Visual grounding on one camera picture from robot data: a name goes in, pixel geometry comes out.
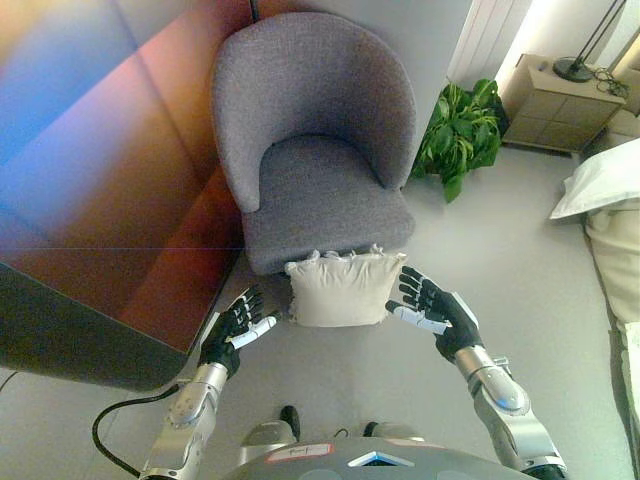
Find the nightstand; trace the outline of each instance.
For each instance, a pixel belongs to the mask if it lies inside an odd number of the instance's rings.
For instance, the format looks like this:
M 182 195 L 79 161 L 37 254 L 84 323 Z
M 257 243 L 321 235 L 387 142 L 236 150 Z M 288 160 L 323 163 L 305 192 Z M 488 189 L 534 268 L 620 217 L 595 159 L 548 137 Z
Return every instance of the nightstand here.
M 522 55 L 501 95 L 510 120 L 502 140 L 580 152 L 625 100 L 598 90 L 598 81 L 574 83 L 553 73 L 553 59 Z

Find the potted plant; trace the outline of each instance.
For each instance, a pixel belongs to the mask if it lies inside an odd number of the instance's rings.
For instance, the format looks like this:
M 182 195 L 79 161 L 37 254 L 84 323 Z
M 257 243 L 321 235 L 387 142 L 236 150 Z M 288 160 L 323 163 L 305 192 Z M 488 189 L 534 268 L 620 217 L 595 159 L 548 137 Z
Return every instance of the potted plant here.
M 447 85 L 438 97 L 411 176 L 440 175 L 445 199 L 453 201 L 468 171 L 493 165 L 501 143 L 496 116 L 501 105 L 495 81 L 479 80 L 472 92 Z

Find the bed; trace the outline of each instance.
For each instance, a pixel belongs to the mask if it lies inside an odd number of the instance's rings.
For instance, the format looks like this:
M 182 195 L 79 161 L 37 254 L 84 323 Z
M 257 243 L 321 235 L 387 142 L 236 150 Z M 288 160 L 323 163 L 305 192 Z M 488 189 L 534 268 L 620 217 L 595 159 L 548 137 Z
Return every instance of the bed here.
M 623 349 L 629 432 L 640 467 L 640 139 L 601 152 L 565 180 L 552 219 L 584 216 L 585 232 Z

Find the gray armchair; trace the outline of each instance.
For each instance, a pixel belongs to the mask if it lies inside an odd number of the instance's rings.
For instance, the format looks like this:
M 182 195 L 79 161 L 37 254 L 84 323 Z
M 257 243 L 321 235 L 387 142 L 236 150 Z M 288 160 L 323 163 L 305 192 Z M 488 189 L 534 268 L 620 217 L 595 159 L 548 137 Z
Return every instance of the gray armchair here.
M 235 33 L 218 54 L 213 114 L 255 273 L 313 249 L 398 247 L 413 232 L 399 191 L 413 162 L 413 93 L 370 32 L 289 13 Z

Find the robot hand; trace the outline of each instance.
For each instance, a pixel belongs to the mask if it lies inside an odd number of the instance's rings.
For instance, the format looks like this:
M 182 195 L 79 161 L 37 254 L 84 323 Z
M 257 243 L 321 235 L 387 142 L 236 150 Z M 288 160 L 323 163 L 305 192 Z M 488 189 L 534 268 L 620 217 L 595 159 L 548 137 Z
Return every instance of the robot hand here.
M 262 294 L 256 285 L 242 292 L 216 320 L 202 344 L 198 365 L 219 363 L 231 378 L 240 366 L 240 348 L 269 331 L 280 317 L 272 312 L 262 318 L 262 307 Z
M 410 307 L 390 300 L 387 310 L 433 331 L 438 351 L 450 362 L 454 362 L 456 352 L 462 348 L 483 346 L 478 320 L 456 292 L 442 290 L 411 267 L 402 267 L 400 291 L 406 294 L 403 300 Z

